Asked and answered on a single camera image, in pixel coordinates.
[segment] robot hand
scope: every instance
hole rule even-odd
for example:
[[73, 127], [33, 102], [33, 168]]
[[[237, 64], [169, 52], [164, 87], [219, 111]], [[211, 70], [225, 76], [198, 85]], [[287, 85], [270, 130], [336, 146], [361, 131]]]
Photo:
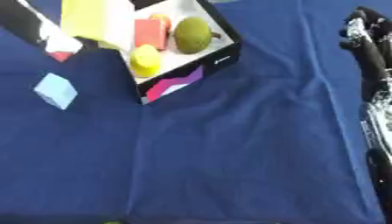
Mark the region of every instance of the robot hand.
[[362, 71], [361, 125], [367, 139], [367, 165], [388, 223], [392, 223], [392, 22], [358, 7], [340, 32], [340, 43]]
[[369, 102], [380, 89], [392, 68], [392, 22], [380, 13], [358, 7], [340, 31], [345, 41], [340, 47], [350, 51], [362, 71], [362, 97]]

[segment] yellow object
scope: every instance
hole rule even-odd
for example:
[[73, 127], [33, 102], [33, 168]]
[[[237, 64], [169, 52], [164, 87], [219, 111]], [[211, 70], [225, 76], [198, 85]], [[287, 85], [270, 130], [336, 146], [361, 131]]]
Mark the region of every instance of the yellow object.
[[152, 45], [141, 45], [130, 56], [130, 64], [135, 75], [148, 78], [159, 71], [162, 59], [159, 51]]
[[100, 47], [129, 52], [134, 39], [135, 6], [130, 0], [62, 0], [61, 29]]

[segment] yellow block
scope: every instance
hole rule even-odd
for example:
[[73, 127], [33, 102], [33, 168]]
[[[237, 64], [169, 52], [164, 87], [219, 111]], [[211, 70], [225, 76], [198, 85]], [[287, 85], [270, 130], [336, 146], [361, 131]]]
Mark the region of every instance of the yellow block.
[[134, 12], [130, 0], [62, 0], [61, 29], [73, 37], [96, 40], [101, 47], [129, 52]]

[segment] open box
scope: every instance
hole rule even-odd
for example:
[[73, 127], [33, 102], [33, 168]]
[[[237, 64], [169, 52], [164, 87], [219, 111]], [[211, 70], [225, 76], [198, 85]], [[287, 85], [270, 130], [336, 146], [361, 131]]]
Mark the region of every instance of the open box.
[[173, 31], [184, 18], [200, 17], [208, 22], [213, 32], [221, 35], [220, 39], [213, 39], [206, 50], [195, 54], [179, 52], [173, 36], [170, 35], [167, 49], [161, 52], [163, 63], [158, 74], [152, 78], [138, 78], [132, 75], [142, 104], [154, 102], [214, 74], [223, 67], [234, 64], [239, 59], [240, 35], [206, 0], [133, 0], [132, 2], [136, 6], [135, 19], [163, 13], [171, 18], [171, 31]]

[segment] red block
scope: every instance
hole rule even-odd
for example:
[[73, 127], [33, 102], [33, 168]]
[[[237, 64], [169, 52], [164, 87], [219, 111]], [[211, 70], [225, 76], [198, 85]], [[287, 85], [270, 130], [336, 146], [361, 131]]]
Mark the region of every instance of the red block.
[[135, 20], [135, 47], [151, 45], [158, 50], [166, 48], [165, 23], [157, 19]]

